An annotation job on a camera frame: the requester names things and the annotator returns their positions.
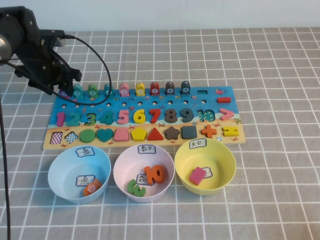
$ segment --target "orange plus sign block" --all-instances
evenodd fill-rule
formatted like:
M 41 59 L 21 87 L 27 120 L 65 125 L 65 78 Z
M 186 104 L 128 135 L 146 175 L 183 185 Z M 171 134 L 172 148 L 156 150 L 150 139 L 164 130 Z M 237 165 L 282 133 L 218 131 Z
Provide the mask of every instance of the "orange plus sign block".
M 201 130 L 201 134 L 206 135 L 206 137 L 209 139 L 212 139 L 212 135 L 217 134 L 217 129 L 211 128 L 211 125 L 207 125 L 204 129 Z

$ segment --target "red triangle block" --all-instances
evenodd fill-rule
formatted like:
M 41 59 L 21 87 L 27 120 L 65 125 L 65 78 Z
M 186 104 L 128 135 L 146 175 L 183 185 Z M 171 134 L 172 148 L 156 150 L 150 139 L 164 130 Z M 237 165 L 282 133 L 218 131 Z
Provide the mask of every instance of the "red triangle block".
M 163 140 L 164 136 L 161 135 L 161 133 L 156 129 L 155 127 L 151 130 L 151 132 L 148 135 L 147 140 L 148 141 L 157 141 L 157 140 Z

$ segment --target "orange number 10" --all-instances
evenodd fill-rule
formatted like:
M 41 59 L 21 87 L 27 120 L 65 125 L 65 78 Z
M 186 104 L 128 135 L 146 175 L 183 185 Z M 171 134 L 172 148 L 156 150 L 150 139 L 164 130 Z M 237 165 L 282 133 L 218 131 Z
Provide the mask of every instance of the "orange number 10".
M 146 166 L 144 168 L 148 185 L 152 185 L 154 182 L 162 184 L 165 181 L 165 170 L 161 165 L 155 165 L 153 168 Z

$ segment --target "plastic bowl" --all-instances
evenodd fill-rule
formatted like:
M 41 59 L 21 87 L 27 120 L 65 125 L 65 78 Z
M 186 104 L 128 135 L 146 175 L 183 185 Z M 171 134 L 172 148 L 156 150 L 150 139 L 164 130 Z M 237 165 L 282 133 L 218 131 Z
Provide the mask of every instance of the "plastic bowl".
M 52 162 L 48 182 L 59 197 L 75 204 L 85 204 L 105 191 L 110 172 L 110 159 L 104 151 L 95 146 L 76 146 L 65 150 Z M 102 187 L 84 197 L 86 185 L 94 179 L 98 179 Z
M 155 165 L 165 167 L 165 179 L 163 183 L 148 185 L 144 168 Z M 135 145 L 126 149 L 115 161 L 113 177 L 115 184 L 129 198 L 134 201 L 147 203 L 160 198 L 168 189 L 175 176 L 175 164 L 170 154 L 159 146 L 152 144 Z M 136 180 L 140 188 L 145 187 L 146 193 L 138 197 L 128 193 L 127 186 L 132 180 Z
M 236 160 L 224 144 L 211 138 L 196 138 L 185 142 L 174 157 L 176 173 L 182 184 L 199 195 L 212 195 L 233 179 Z M 199 185 L 189 181 L 196 167 L 206 171 Z

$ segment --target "light blue bowl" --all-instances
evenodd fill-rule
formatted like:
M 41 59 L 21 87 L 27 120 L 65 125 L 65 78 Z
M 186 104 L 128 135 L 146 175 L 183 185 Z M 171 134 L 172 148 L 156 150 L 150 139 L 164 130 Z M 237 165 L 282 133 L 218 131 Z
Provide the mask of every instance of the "light blue bowl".
M 52 162 L 48 182 L 59 197 L 75 204 L 86 204 L 98 198 L 106 189 L 111 172 L 108 155 L 90 145 L 75 146 L 65 150 Z M 84 197 L 88 183 L 98 179 L 103 185 Z

